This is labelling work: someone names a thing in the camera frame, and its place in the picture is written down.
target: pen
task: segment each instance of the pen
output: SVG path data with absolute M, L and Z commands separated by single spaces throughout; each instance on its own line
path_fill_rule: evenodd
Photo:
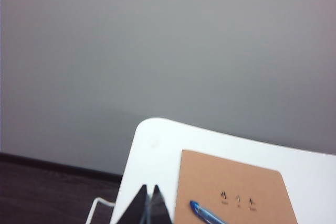
M 215 216 L 209 210 L 199 206 L 199 204 L 193 200 L 190 200 L 190 207 L 194 214 L 196 214 L 200 219 L 208 224 L 228 224 L 227 222 L 222 221 L 217 216 Z

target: black pointed object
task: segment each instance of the black pointed object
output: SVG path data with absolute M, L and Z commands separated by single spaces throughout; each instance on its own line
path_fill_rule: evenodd
M 142 185 L 126 211 L 120 217 L 117 224 L 139 223 L 145 210 L 147 198 L 147 186 Z
M 172 224 L 169 213 L 159 190 L 156 185 L 150 202 L 151 224 Z

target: dark floor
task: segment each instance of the dark floor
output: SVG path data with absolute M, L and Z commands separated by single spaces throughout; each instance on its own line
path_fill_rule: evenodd
M 96 197 L 115 202 L 119 183 L 0 159 L 0 223 L 80 223 Z M 92 224 L 108 224 L 112 209 L 98 204 Z

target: brown notebook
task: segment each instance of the brown notebook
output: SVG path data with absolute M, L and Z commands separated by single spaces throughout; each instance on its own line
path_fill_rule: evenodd
M 204 224 L 190 200 L 228 224 L 297 224 L 276 170 L 183 150 L 178 184 L 175 224 Z

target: white table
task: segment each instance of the white table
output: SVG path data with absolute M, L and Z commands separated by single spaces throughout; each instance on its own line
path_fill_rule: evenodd
M 158 184 L 173 220 L 181 150 L 211 154 L 281 172 L 299 224 L 336 223 L 336 156 L 217 133 L 167 119 L 139 124 L 111 224 L 142 184 Z

